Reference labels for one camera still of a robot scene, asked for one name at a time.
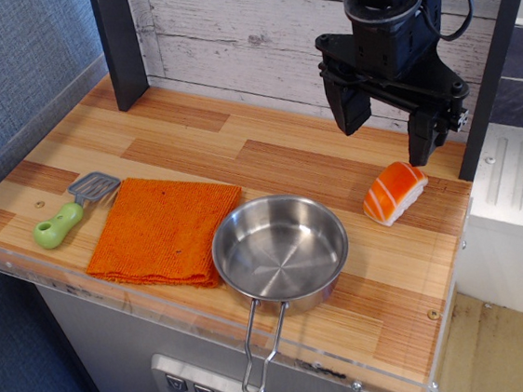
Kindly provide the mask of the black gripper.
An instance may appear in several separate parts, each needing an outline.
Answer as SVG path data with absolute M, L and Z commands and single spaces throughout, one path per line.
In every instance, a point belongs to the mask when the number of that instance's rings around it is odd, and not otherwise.
M 352 34 L 321 34 L 315 46 L 322 55 L 319 73 L 335 122 L 353 135 L 371 116 L 375 98 L 410 113 L 409 163 L 425 166 L 448 130 L 468 120 L 463 99 L 469 87 L 437 55 L 443 35 L 440 9 L 421 8 L 395 25 L 353 24 Z

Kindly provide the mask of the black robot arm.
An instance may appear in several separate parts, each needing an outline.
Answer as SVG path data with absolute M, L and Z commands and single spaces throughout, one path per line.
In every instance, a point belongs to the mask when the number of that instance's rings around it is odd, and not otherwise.
M 467 121 L 469 86 L 438 56 L 442 0 L 343 0 L 350 34 L 321 34 L 319 73 L 337 126 L 352 135 L 371 116 L 376 99 L 409 114 L 409 163 L 424 166 L 448 134 Z

